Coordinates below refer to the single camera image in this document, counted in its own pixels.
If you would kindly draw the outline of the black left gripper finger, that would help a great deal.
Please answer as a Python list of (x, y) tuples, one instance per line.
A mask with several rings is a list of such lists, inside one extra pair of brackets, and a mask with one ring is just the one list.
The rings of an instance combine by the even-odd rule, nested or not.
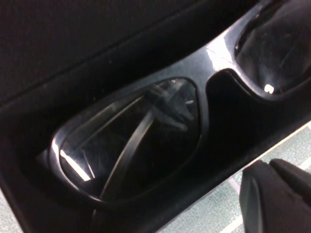
[(245, 168), (239, 202), (247, 233), (311, 231), (311, 175), (282, 159)]

